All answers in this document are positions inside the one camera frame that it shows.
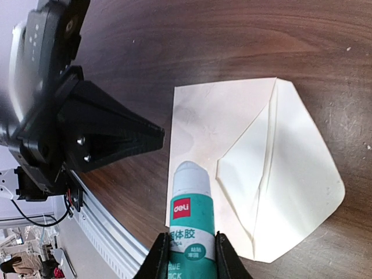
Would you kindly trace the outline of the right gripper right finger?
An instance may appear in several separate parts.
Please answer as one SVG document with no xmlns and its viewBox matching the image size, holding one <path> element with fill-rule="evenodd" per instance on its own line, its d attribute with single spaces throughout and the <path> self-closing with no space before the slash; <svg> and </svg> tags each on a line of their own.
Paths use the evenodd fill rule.
<svg viewBox="0 0 372 279">
<path fill-rule="evenodd" d="M 253 279 L 249 274 L 227 236 L 217 232 L 215 237 L 217 278 Z"/>
</svg>

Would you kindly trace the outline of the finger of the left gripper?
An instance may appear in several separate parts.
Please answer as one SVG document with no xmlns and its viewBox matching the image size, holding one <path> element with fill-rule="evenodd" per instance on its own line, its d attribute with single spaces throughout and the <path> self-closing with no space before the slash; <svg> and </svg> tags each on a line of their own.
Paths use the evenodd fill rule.
<svg viewBox="0 0 372 279">
<path fill-rule="evenodd" d="M 65 165 L 89 172 L 163 148 L 165 131 L 90 81 L 79 81 L 57 116 Z"/>
</svg>

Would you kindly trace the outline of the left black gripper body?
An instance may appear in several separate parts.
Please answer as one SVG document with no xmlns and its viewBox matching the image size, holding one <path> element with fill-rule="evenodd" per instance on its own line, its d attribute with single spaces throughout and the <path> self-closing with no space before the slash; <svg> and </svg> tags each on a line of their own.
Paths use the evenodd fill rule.
<svg viewBox="0 0 372 279">
<path fill-rule="evenodd" d="M 24 119 L 9 136 L 9 150 L 25 170 L 40 169 L 55 178 L 64 164 L 58 113 L 77 83 L 84 79 L 81 66 L 69 66 L 39 95 Z"/>
</svg>

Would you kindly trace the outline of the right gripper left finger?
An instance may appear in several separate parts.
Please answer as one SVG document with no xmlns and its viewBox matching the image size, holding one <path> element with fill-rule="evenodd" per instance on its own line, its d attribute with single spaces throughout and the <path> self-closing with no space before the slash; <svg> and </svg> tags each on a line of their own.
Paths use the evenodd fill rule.
<svg viewBox="0 0 372 279">
<path fill-rule="evenodd" d="M 133 279 L 166 279 L 168 274 L 170 234 L 160 233 Z"/>
</svg>

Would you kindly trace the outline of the green white glue stick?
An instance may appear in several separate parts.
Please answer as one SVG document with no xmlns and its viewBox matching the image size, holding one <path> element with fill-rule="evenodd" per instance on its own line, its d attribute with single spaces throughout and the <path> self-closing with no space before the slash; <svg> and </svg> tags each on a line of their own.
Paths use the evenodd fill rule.
<svg viewBox="0 0 372 279">
<path fill-rule="evenodd" d="M 168 278 L 217 278 L 210 178 L 192 161 L 173 177 Z"/>
</svg>

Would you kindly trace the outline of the beige envelope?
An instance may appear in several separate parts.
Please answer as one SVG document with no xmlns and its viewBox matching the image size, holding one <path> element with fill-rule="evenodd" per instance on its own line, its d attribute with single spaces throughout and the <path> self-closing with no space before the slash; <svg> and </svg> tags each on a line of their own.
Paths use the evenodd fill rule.
<svg viewBox="0 0 372 279">
<path fill-rule="evenodd" d="M 345 186 L 292 82 L 253 78 L 176 87 L 167 197 L 176 168 L 209 174 L 214 223 L 237 254 L 271 263 L 340 206 Z"/>
</svg>

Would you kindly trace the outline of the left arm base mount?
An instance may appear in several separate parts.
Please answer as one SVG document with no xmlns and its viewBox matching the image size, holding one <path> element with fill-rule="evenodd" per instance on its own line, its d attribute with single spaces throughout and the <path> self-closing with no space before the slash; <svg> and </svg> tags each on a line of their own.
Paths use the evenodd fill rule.
<svg viewBox="0 0 372 279">
<path fill-rule="evenodd" d="M 83 188 L 70 170 L 61 168 L 55 178 L 48 178 L 40 169 L 25 170 L 17 167 L 18 199 L 27 202 L 44 202 L 49 197 L 65 195 L 67 204 L 80 212 L 83 206 Z"/>
</svg>

